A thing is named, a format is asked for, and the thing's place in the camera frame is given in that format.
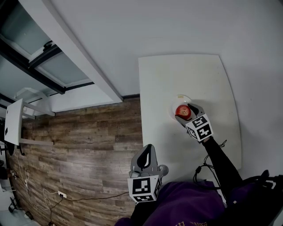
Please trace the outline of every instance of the glass panel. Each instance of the glass panel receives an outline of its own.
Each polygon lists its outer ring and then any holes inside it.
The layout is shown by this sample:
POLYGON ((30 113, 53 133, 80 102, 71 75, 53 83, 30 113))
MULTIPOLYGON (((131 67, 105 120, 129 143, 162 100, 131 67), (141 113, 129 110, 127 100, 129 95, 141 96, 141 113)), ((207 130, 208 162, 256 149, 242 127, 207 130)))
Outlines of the glass panel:
POLYGON ((1 27, 0 33, 4 38, 15 42, 29 54, 43 47, 50 38, 41 30, 20 3, 1 27))
MULTIPOLYGON (((0 92, 15 97, 16 93, 25 87, 41 91, 45 95, 53 91, 0 56, 0 92)), ((21 96, 24 100, 32 97, 34 97, 34 94, 28 91, 21 96)))
POLYGON ((42 63, 40 67, 65 84, 88 79, 88 77, 64 53, 60 53, 42 63))

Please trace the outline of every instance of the apple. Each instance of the apple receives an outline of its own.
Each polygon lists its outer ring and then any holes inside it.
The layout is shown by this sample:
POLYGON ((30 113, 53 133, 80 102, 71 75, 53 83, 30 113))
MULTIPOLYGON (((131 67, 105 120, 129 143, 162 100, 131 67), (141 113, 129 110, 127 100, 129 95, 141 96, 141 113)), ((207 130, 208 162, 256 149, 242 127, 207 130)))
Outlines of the apple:
POLYGON ((177 107, 175 114, 187 120, 191 116, 191 109, 187 105, 180 105, 179 107, 177 107))

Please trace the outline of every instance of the ar tag cube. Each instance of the ar tag cube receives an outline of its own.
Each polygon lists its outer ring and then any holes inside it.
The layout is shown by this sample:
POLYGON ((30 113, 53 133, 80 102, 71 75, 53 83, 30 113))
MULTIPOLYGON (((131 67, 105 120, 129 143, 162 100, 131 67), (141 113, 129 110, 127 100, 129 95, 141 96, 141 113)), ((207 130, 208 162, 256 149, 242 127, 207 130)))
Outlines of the ar tag cube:
POLYGON ((190 121, 186 124, 186 127, 190 136, 197 141, 202 141, 213 135, 212 127, 206 114, 190 121))
POLYGON ((128 187, 130 197, 136 203, 156 201, 161 188, 161 180, 158 175, 129 178, 128 187))

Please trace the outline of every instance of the purple shirt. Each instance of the purple shirt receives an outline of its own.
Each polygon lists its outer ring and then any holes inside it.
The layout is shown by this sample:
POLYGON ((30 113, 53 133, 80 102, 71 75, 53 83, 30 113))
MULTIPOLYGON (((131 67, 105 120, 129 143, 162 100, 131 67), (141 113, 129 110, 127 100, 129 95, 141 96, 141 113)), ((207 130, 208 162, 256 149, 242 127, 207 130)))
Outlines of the purple shirt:
MULTIPOLYGON (((214 187, 213 182, 202 181, 202 185, 214 187)), ((248 194, 253 184, 235 188, 227 204, 239 202, 248 194)), ((144 226, 206 226, 207 221, 218 218, 225 209, 221 196, 215 190, 205 190, 192 182, 166 184, 156 201, 157 208, 144 226)), ((130 218, 122 218, 115 226, 133 226, 130 218)))

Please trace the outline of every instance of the small white table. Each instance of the small white table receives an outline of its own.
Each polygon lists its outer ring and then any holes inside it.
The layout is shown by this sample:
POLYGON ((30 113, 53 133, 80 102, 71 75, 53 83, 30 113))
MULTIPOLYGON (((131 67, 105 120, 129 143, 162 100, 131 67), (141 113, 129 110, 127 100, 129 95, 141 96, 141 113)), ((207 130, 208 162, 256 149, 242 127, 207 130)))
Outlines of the small white table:
POLYGON ((7 107, 4 139, 15 145, 19 145, 19 143, 54 145, 53 142, 36 141, 36 140, 21 138, 22 117, 26 116, 28 118, 35 119, 35 116, 23 113, 24 107, 31 108, 33 110, 36 110, 36 111, 39 111, 39 112, 42 112, 42 113, 45 113, 51 116, 55 116, 54 112, 46 111, 37 106, 24 102, 23 99, 20 99, 7 107))
MULTIPOLYGON (((207 152, 190 138, 168 114, 173 99, 183 94, 202 106, 208 115, 215 140, 227 140, 223 151, 237 169, 241 168, 241 137, 233 93, 217 55, 166 55, 139 58, 141 124, 143 144, 155 146, 158 164, 169 173, 163 182, 193 178, 207 152)), ((199 178, 213 175, 202 169, 199 178)))

